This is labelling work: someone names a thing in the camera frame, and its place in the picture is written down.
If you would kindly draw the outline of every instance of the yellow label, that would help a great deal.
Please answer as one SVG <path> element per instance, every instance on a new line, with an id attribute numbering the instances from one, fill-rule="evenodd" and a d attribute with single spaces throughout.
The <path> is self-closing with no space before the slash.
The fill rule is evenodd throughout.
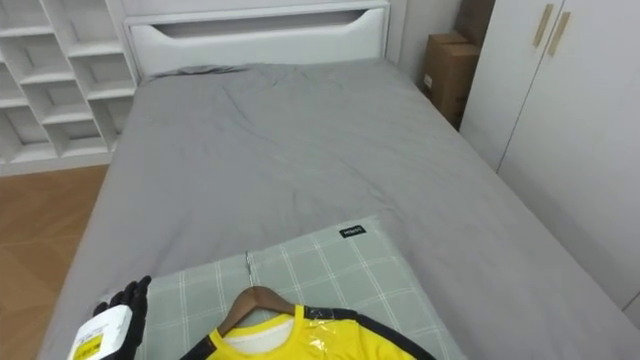
<path id="1" fill-rule="evenodd" d="M 83 342 L 76 349 L 75 354 L 73 354 L 73 360 L 87 360 L 91 356 L 95 355 L 100 351 L 100 345 L 102 345 L 102 334 L 98 336 L 94 336 L 91 339 Z"/>

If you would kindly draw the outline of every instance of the wooden floor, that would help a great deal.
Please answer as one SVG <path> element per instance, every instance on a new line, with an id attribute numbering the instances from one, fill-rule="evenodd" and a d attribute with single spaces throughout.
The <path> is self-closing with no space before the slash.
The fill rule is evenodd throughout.
<path id="1" fill-rule="evenodd" d="M 34 359 L 106 166 L 0 177 L 0 359 Z"/>

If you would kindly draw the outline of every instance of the cubby shelf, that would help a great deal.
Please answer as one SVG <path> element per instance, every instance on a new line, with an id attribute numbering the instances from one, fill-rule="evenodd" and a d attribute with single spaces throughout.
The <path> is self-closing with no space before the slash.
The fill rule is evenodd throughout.
<path id="1" fill-rule="evenodd" d="M 136 82 L 107 0 L 0 0 L 0 176 L 107 163 Z"/>

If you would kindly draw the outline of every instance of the cardboard box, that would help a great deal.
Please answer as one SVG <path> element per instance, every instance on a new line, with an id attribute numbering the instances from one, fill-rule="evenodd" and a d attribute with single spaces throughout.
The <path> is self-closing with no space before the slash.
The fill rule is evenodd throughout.
<path id="1" fill-rule="evenodd" d="M 460 128 L 480 49 L 457 34 L 431 35 L 424 64 L 424 92 L 455 127 Z"/>

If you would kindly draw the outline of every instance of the black glove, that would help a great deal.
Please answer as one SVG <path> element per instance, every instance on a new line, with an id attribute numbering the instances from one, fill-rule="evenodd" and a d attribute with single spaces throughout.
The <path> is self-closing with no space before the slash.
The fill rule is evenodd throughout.
<path id="1" fill-rule="evenodd" d="M 139 282 L 132 282 L 124 289 L 115 294 L 109 304 L 106 302 L 100 303 L 93 311 L 93 316 L 100 314 L 108 308 L 117 305 L 127 305 L 131 312 L 131 323 L 129 324 L 129 331 L 125 337 L 124 343 L 120 350 L 103 358 L 103 360 L 133 360 L 136 356 L 136 351 L 140 344 L 142 344 L 142 334 L 144 333 L 144 326 L 147 318 L 147 289 L 151 282 L 150 276 L 145 276 Z"/>

